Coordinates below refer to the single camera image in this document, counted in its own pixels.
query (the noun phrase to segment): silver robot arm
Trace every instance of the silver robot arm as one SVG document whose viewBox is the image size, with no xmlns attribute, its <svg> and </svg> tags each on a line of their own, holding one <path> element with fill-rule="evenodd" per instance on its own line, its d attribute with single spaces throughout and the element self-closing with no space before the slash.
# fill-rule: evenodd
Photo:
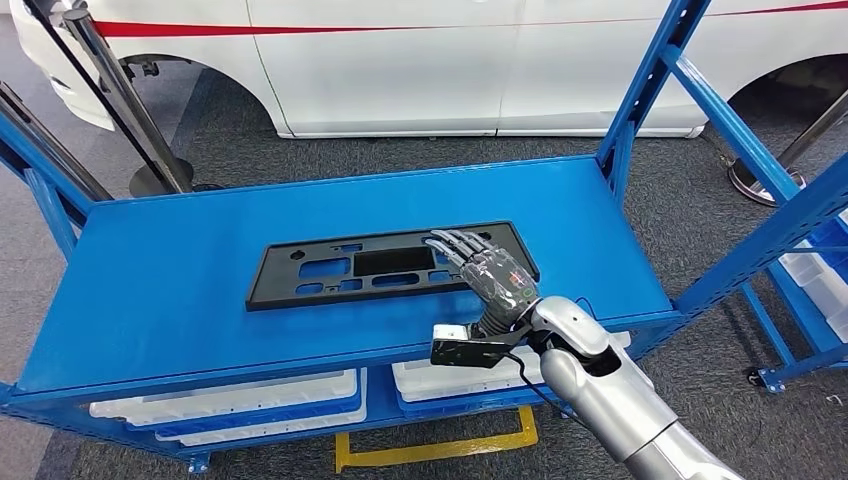
<svg viewBox="0 0 848 480">
<path fill-rule="evenodd" d="M 527 333 L 541 352 L 545 383 L 636 479 L 742 480 L 677 421 L 627 352 L 576 303 L 540 299 L 531 276 L 506 250 L 472 232 L 432 233 L 437 238 L 426 243 L 459 268 L 486 310 L 466 330 L 434 336 L 431 361 L 474 365 L 471 353 L 478 366 L 492 366 L 502 355 L 498 347 L 511 348 L 516 334 Z"/>
<path fill-rule="evenodd" d="M 577 304 L 547 297 L 531 325 L 550 332 L 541 355 L 545 383 L 635 478 L 742 479 L 677 421 L 627 352 Z"/>
</svg>

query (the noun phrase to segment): rectangular hole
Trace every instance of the rectangular hole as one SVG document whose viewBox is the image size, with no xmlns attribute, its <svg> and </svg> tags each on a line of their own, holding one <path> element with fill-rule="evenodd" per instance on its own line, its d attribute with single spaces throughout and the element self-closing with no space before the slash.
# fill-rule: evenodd
<svg viewBox="0 0 848 480">
<path fill-rule="evenodd" d="M 430 272 L 427 278 L 431 282 L 446 282 L 450 280 L 450 272 L 447 270 L 436 270 L 435 272 Z"/>
<path fill-rule="evenodd" d="M 344 253 L 352 253 L 358 252 L 362 250 L 361 243 L 349 243 L 347 245 L 339 245 L 338 247 L 333 247 L 334 250 L 341 250 Z"/>
<path fill-rule="evenodd" d="M 321 293 L 322 291 L 324 291 L 323 283 L 304 283 L 303 285 L 298 285 L 294 293 L 298 295 L 312 295 Z"/>
<path fill-rule="evenodd" d="M 327 258 L 325 260 L 313 260 L 304 262 L 300 266 L 300 278 L 328 277 L 332 275 L 344 275 L 350 271 L 350 258 Z"/>
<path fill-rule="evenodd" d="M 435 266 L 430 247 L 376 250 L 357 253 L 353 257 L 353 274 L 357 277 L 429 270 Z"/>
<path fill-rule="evenodd" d="M 417 273 L 383 275 L 382 277 L 374 277 L 374 279 L 371 280 L 371 285 L 377 288 L 402 287 L 404 285 L 415 285 L 416 283 L 418 283 Z"/>
<path fill-rule="evenodd" d="M 341 283 L 339 283 L 340 292 L 347 292 L 350 290 L 362 290 L 362 280 L 354 278 L 351 280 L 342 280 Z"/>
</svg>

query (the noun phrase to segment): white plastic bin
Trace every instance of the white plastic bin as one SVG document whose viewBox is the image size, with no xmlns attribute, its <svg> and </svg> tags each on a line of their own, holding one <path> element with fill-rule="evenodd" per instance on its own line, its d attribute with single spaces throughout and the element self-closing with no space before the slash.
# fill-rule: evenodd
<svg viewBox="0 0 848 480">
<path fill-rule="evenodd" d="M 96 402 L 93 417 L 123 417 L 135 426 L 347 398 L 356 393 L 356 370 L 241 383 L 164 395 Z"/>
<path fill-rule="evenodd" d="M 627 332 L 613 334 L 623 347 L 630 345 Z M 524 374 L 533 383 L 543 383 L 539 355 L 524 345 L 512 351 L 525 365 Z M 405 402 L 420 402 L 435 398 L 520 387 L 524 381 L 518 375 L 518 364 L 503 359 L 494 368 L 448 367 L 431 365 L 430 360 L 395 363 L 392 365 L 395 384 Z"/>
<path fill-rule="evenodd" d="M 839 216 L 848 222 L 848 210 Z M 804 240 L 797 247 L 810 248 L 811 245 Z M 818 253 L 787 253 L 779 261 L 792 280 L 804 289 L 839 339 L 848 342 L 848 284 L 845 280 Z"/>
<path fill-rule="evenodd" d="M 314 430 L 316 428 L 335 427 L 349 425 L 365 420 L 368 416 L 366 397 L 368 393 L 367 369 L 363 368 L 359 379 L 362 385 L 362 406 L 359 410 L 347 413 L 337 413 L 321 417 L 301 418 L 285 422 L 265 423 L 251 425 L 248 427 L 227 428 L 224 430 L 213 430 L 210 432 L 192 433 L 174 437 L 162 437 L 156 435 L 158 440 L 179 441 L 185 446 L 207 445 L 210 443 L 227 442 L 230 440 L 241 440 L 244 438 L 263 437 L 266 435 L 277 435 L 280 433 L 300 432 L 303 430 Z"/>
</svg>

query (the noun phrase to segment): black wheel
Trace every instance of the black wheel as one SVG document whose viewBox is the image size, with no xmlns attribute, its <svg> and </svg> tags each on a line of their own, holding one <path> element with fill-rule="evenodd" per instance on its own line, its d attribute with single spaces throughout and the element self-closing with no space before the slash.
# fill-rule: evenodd
<svg viewBox="0 0 848 480">
<path fill-rule="evenodd" d="M 745 371 L 745 375 L 748 379 L 748 383 L 755 387 L 765 387 L 766 384 L 763 382 L 763 378 L 760 376 L 760 369 L 757 367 L 751 367 L 750 369 Z"/>
</svg>

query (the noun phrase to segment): black cable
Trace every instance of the black cable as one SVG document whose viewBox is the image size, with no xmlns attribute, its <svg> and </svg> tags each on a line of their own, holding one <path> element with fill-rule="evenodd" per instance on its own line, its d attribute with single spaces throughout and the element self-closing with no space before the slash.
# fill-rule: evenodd
<svg viewBox="0 0 848 480">
<path fill-rule="evenodd" d="M 589 299 L 586 298 L 586 297 L 577 297 L 577 300 L 575 300 L 574 303 L 580 303 L 580 300 L 583 300 L 584 302 L 586 302 L 586 305 L 589 306 L 589 312 L 592 314 L 592 318 L 597 320 L 598 316 L 595 315 L 595 309 L 592 308 L 592 302 L 590 302 Z"/>
<path fill-rule="evenodd" d="M 526 384 L 527 384 L 527 386 L 528 386 L 528 387 L 530 387 L 530 389 L 531 389 L 531 390 L 533 390 L 533 391 L 536 393 L 536 395 L 538 395 L 539 397 L 541 397 L 541 399 L 542 399 L 542 400 L 544 400 L 544 401 L 545 401 L 545 403 L 547 403 L 548 405 L 550 405 L 551 407 L 553 407 L 553 409 L 554 409 L 554 410 L 556 410 L 556 411 L 558 411 L 559 413 L 561 413 L 564 417 L 566 417 L 566 418 L 570 418 L 570 419 L 574 420 L 575 422 L 577 422 L 577 424 L 578 424 L 578 425 L 580 425 L 581 427 L 585 428 L 587 431 L 591 432 L 591 430 L 589 430 L 589 427 L 587 427 L 587 426 L 586 426 L 586 424 L 585 424 L 585 423 L 583 423 L 583 420 L 581 420 L 580 418 L 578 418 L 578 417 L 577 417 L 577 415 L 575 415 L 575 414 L 573 414 L 573 413 L 569 413 L 567 410 L 565 410 L 564 408 L 560 407 L 560 406 L 559 406 L 556 402 L 554 402 L 553 400 L 551 400 L 550 398 L 548 398 L 548 396 L 547 396 L 547 395 L 545 395 L 544 393 L 542 393 L 542 391 L 541 391 L 541 390 L 539 390 L 539 387 L 537 387 L 536 385 L 533 385 L 533 382 L 531 382 L 531 381 L 530 381 L 530 379 L 529 379 L 529 378 L 527 378 L 527 376 L 524 374 L 524 369 L 525 369 L 526 367 L 525 367 L 525 365 L 524 365 L 524 361 L 523 361 L 523 360 L 521 360 L 520 358 L 516 357 L 515 355 L 513 355 L 513 354 L 511 354 L 511 353 L 505 353 L 505 354 L 504 354 L 504 357 L 507 357 L 507 358 L 509 358 L 510 360 L 512 360 L 513 362 L 515 362 L 515 363 L 517 363 L 517 364 L 518 364 L 518 375 L 521 377 L 521 380 L 524 380 L 524 383 L 526 383 Z"/>
<path fill-rule="evenodd" d="M 132 131 L 130 131 L 127 124 L 124 123 L 123 119 L 118 116 L 118 112 L 115 111 L 115 108 L 112 106 L 111 103 L 109 103 L 109 100 L 106 98 L 106 95 L 104 95 L 103 92 L 100 91 L 100 87 L 98 87 L 97 84 L 94 83 L 94 80 L 85 70 L 85 68 L 83 68 L 82 64 L 79 63 L 79 60 L 77 60 L 77 57 L 68 48 L 68 45 L 65 44 L 65 41 L 62 40 L 59 34 L 56 33 L 56 31 L 53 29 L 53 26 L 50 25 L 50 21 L 47 19 L 47 16 L 44 15 L 44 12 L 42 12 L 41 9 L 38 8 L 38 6 L 33 0 L 24 0 L 24 5 L 29 9 L 30 14 L 38 21 L 38 23 L 41 24 L 42 28 L 44 28 L 44 30 L 47 32 L 47 35 L 49 35 L 50 38 L 53 40 L 53 43 L 55 43 L 56 46 L 59 47 L 59 50 L 62 51 L 62 54 L 64 54 L 68 61 L 71 62 L 71 65 L 74 67 L 74 70 L 76 70 L 77 73 L 82 77 L 82 79 L 85 81 L 85 84 L 88 86 L 89 89 L 91 89 L 91 91 L 94 93 L 94 96 L 97 97 L 97 100 L 99 100 L 100 103 L 103 104 L 103 108 L 106 109 L 106 113 L 108 113 L 109 116 L 112 117 L 112 121 L 115 122 L 115 125 L 117 125 L 118 128 L 121 130 L 121 133 L 123 133 L 124 136 L 127 137 L 127 140 L 133 146 L 135 151 L 138 152 L 139 156 L 141 156 L 141 159 L 144 161 L 144 164 L 147 165 L 147 168 L 149 168 L 150 171 L 153 173 L 153 176 L 155 176 L 156 179 L 159 180 L 159 182 L 163 185 L 169 185 L 169 183 L 165 180 L 165 176 L 162 174 L 162 171 L 159 169 L 159 166 L 156 165 L 156 163 L 150 159 L 150 156 L 147 155 L 147 152 L 144 150 L 144 148 L 141 147 L 141 144 L 138 143 L 138 140 L 135 138 Z"/>
</svg>

